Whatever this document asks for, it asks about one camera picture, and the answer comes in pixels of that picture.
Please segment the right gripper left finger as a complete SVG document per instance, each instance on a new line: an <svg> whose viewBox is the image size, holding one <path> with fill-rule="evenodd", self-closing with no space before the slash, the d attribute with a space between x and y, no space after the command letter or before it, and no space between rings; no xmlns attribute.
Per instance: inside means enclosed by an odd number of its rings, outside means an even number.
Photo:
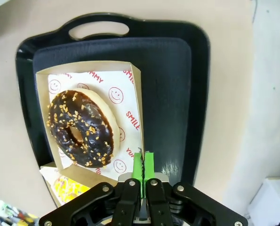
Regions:
<svg viewBox="0 0 280 226"><path fill-rule="evenodd" d="M133 225L143 182L142 154L134 155L132 173L122 174L116 186L102 182L39 220L40 226Z"/></svg>

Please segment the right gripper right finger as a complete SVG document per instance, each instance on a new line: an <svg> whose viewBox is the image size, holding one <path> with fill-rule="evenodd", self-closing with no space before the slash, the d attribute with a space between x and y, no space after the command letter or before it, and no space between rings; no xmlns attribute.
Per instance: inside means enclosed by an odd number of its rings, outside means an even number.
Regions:
<svg viewBox="0 0 280 226"><path fill-rule="evenodd" d="M143 185L153 226L246 226L242 215L186 182L171 185L154 171L153 153L144 154Z"/></svg>

